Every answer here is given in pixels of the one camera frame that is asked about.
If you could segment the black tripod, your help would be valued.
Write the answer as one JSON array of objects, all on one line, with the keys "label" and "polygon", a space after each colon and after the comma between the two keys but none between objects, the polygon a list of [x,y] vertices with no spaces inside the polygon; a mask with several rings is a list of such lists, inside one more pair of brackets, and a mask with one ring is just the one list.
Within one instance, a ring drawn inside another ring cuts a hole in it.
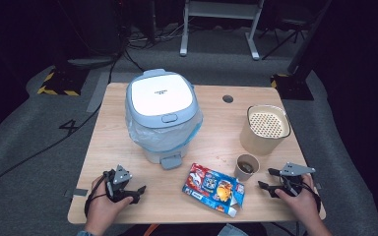
[{"label": "black tripod", "polygon": [[[269,52],[267,52],[262,59],[267,59],[270,55],[276,52],[280,47],[282,47],[286,42],[288,42],[291,38],[294,38],[294,41],[297,41],[299,36],[304,37],[303,31],[307,30],[308,25],[303,20],[294,20],[294,19],[283,19],[277,18],[272,23],[265,27],[264,32],[261,34],[263,37],[268,31],[272,31],[275,35],[275,39],[277,45],[272,48]],[[288,36],[286,36],[283,40],[280,40],[278,37],[278,31],[281,30],[283,32],[288,32]]]}]

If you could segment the white and blue pedal bin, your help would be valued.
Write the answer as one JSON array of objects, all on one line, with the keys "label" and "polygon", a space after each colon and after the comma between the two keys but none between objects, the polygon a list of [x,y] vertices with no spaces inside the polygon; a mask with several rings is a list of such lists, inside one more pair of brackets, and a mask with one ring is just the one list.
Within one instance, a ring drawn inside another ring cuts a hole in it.
[{"label": "white and blue pedal bin", "polygon": [[[164,69],[146,71],[127,86],[125,109],[139,124],[148,128],[182,124],[201,110],[191,83],[183,76]],[[149,162],[169,170],[182,164],[189,144],[159,152],[141,148]]]}]

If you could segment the grey floor tape strip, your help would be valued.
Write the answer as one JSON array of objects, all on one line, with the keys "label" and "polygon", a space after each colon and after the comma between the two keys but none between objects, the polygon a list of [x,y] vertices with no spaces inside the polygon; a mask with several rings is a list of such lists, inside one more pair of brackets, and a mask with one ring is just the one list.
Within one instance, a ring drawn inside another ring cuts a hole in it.
[{"label": "grey floor tape strip", "polygon": [[89,105],[87,108],[88,112],[95,112],[97,108],[101,105],[105,91],[106,91],[106,87],[108,84],[109,84],[109,73],[108,72],[101,73],[96,83],[94,93],[89,102]]}]

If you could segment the clear plastic bin liner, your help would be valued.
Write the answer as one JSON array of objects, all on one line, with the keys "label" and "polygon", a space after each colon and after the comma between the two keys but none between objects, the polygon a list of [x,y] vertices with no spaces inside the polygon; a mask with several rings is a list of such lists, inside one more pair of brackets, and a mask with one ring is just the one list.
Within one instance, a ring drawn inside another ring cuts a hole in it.
[{"label": "clear plastic bin liner", "polygon": [[203,113],[198,110],[187,122],[165,128],[148,128],[139,124],[126,112],[125,121],[131,140],[140,147],[151,151],[169,151],[190,143],[203,123]]}]

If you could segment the colourful snack packet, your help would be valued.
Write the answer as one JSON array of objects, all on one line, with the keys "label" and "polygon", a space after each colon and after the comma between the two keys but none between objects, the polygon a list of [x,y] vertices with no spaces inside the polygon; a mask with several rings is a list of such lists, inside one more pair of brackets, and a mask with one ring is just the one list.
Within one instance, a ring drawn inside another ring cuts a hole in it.
[{"label": "colourful snack packet", "polygon": [[182,192],[207,207],[235,217],[235,207],[243,208],[245,187],[235,177],[193,163]]}]

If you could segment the person's dark clothing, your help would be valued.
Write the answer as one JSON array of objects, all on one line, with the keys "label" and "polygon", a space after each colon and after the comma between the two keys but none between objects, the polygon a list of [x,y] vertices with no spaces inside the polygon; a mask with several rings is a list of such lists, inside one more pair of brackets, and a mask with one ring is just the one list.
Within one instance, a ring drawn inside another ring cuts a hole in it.
[{"label": "person's dark clothing", "polygon": [[268,236],[261,223],[137,224],[118,236]]}]

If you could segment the black yellow-striped stand base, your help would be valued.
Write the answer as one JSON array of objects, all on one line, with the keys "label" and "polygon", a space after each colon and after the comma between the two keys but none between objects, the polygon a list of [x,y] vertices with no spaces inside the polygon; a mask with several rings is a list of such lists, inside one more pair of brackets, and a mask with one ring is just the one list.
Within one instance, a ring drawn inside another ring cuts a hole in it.
[{"label": "black yellow-striped stand base", "polygon": [[306,82],[298,80],[294,75],[273,74],[270,77],[270,83],[277,90],[281,99],[314,99]]},{"label": "black yellow-striped stand base", "polygon": [[38,94],[79,96],[89,70],[59,71],[52,68],[39,87]]}]

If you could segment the person's left hand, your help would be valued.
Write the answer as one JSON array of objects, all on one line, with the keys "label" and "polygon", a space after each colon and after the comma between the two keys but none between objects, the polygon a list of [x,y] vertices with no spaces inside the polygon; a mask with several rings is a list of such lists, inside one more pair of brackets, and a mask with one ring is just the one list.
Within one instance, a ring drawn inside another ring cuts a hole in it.
[{"label": "person's left hand", "polygon": [[131,198],[125,198],[118,203],[113,203],[105,194],[105,187],[102,183],[97,186],[99,180],[102,177],[97,177],[92,182],[92,186],[95,188],[96,199],[93,199],[90,203],[87,222],[85,225],[97,225],[109,227],[118,214],[132,201]]}]

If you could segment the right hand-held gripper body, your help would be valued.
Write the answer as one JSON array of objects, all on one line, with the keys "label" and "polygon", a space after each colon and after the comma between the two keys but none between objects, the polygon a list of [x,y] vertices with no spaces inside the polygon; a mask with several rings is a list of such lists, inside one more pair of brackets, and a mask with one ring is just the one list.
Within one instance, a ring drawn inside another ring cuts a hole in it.
[{"label": "right hand-held gripper body", "polygon": [[315,172],[316,170],[313,167],[288,162],[283,169],[279,171],[283,190],[292,197],[298,196],[301,190],[306,187],[303,183],[302,176]]}]

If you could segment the black slanted stand pole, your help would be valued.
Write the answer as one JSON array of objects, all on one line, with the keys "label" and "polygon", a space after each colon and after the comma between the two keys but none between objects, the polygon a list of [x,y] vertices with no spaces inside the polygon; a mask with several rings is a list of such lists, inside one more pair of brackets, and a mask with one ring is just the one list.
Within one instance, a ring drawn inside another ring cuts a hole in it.
[{"label": "black slanted stand pole", "polygon": [[296,52],[296,54],[292,58],[289,66],[287,67],[287,71],[289,73],[294,74],[297,71],[297,69],[299,68],[300,63],[301,63],[301,61],[302,61],[302,59],[305,55],[305,52],[307,51],[308,47],[310,46],[311,41],[312,41],[317,29],[319,28],[321,21],[324,18],[325,14],[327,12],[327,9],[330,7],[331,3],[332,3],[332,0],[324,0],[324,6],[319,11],[319,13],[316,15],[315,21],[311,25],[310,32],[307,34],[307,37],[304,39],[304,42],[301,44],[298,51]]}]

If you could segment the person's right hand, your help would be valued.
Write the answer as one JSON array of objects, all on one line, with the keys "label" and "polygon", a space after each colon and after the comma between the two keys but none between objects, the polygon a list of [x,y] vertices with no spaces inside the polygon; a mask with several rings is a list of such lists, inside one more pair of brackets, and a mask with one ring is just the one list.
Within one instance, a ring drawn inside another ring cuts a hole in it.
[{"label": "person's right hand", "polygon": [[276,189],[275,193],[290,207],[296,218],[308,230],[322,223],[313,194],[308,190],[302,190],[296,197],[280,189]]}]

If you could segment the brown paper cup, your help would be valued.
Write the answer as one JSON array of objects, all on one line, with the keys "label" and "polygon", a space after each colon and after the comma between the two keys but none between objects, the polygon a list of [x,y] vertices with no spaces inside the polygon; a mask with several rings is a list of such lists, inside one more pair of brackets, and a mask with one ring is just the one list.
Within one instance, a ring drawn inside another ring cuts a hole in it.
[{"label": "brown paper cup", "polygon": [[256,156],[241,154],[237,157],[234,176],[239,181],[247,181],[260,170],[260,162]]}]

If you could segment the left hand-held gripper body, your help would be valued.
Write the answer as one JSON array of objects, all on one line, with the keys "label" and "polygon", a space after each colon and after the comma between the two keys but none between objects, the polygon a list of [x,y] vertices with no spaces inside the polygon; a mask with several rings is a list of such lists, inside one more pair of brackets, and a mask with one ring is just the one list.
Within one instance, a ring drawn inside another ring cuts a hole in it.
[{"label": "left hand-held gripper body", "polygon": [[103,177],[105,181],[106,194],[112,202],[118,203],[127,197],[133,196],[131,191],[125,190],[125,187],[132,178],[132,175],[121,165],[117,165],[115,169],[104,171]]}]

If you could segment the beige container with strainer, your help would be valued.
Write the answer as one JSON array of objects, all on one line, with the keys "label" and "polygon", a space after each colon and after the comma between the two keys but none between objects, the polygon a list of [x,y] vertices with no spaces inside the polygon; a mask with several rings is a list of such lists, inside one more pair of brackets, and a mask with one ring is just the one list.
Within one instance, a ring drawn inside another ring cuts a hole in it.
[{"label": "beige container with strainer", "polygon": [[290,133],[290,123],[283,109],[269,104],[254,105],[247,109],[240,143],[254,155],[267,155]]}]

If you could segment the white metal desk frame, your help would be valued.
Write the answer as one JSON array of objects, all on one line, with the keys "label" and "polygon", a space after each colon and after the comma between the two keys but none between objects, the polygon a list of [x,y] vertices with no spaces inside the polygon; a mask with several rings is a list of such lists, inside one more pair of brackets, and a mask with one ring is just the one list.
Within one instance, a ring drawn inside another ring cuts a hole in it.
[{"label": "white metal desk frame", "polygon": [[183,34],[181,38],[179,54],[186,56],[188,53],[189,18],[208,17],[236,20],[249,20],[252,22],[250,31],[245,33],[245,38],[253,60],[259,60],[260,54],[254,42],[254,35],[259,23],[264,0],[258,0],[254,4],[200,2],[185,0],[183,10]]}]

